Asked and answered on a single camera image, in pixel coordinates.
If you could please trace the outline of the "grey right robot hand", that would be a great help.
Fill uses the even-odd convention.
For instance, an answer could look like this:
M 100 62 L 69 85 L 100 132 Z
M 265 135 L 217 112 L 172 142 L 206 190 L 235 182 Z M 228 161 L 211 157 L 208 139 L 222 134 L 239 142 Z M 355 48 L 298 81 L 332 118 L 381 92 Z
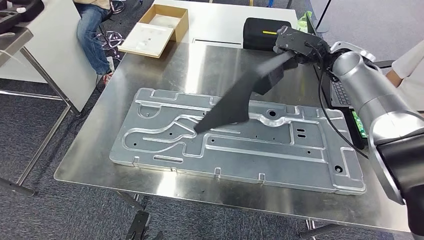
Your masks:
M 327 68 L 331 63 L 331 59 L 328 55 L 318 54 L 313 51 L 309 55 L 302 55 L 300 53 L 295 53 L 294 57 L 290 58 L 282 64 L 284 70 L 295 69 L 299 65 L 314 65 L 318 64 L 319 67 Z

